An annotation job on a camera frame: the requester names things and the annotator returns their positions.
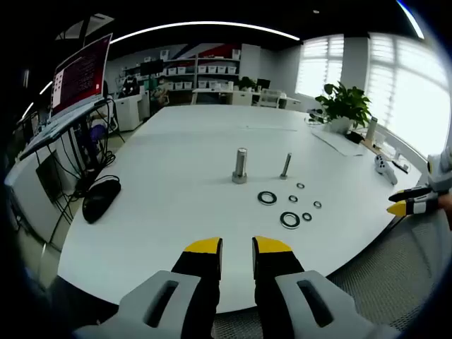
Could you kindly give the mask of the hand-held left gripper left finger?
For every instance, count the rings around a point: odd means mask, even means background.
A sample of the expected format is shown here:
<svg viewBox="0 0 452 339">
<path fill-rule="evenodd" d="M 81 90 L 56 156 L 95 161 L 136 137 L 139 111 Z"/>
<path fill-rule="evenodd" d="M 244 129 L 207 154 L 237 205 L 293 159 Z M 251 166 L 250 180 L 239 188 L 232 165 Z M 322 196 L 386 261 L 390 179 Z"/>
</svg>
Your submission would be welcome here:
<svg viewBox="0 0 452 339">
<path fill-rule="evenodd" d="M 220 299 L 222 239 L 185 248 L 172 270 L 160 270 L 124 295 L 112 317 L 79 328 L 76 338 L 210 338 Z"/>
</svg>

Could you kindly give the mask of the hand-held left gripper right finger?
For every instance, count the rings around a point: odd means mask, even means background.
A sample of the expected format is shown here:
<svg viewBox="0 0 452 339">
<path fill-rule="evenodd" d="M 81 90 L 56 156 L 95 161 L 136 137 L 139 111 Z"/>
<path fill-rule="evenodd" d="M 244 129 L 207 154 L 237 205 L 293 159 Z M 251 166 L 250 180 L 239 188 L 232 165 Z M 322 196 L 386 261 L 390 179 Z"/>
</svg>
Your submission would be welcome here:
<svg viewBox="0 0 452 339">
<path fill-rule="evenodd" d="M 357 312 L 355 300 L 322 274 L 303 269 L 280 240 L 252 239 L 255 303 L 264 338 L 397 338 Z"/>
</svg>

